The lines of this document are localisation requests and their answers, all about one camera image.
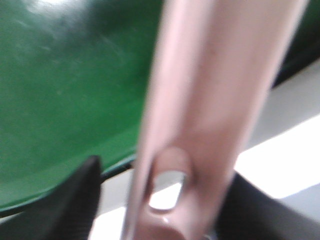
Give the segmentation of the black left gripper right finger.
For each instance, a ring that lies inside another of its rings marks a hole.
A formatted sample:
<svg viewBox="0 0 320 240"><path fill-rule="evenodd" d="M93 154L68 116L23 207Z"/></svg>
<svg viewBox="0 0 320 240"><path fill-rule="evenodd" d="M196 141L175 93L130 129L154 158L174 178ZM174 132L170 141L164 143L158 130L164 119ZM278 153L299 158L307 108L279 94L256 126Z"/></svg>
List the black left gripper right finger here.
<svg viewBox="0 0 320 240"><path fill-rule="evenodd" d="M215 224L219 240L318 240L320 225L236 174Z"/></svg>

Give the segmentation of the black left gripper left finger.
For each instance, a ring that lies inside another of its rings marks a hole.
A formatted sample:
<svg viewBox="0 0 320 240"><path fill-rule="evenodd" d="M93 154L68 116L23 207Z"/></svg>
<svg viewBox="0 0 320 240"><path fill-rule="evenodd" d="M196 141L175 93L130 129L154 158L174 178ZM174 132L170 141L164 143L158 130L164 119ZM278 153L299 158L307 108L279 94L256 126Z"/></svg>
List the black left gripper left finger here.
<svg viewBox="0 0 320 240"><path fill-rule="evenodd" d="M89 157L65 182L0 225L2 240L86 240L101 194L101 162Z"/></svg>

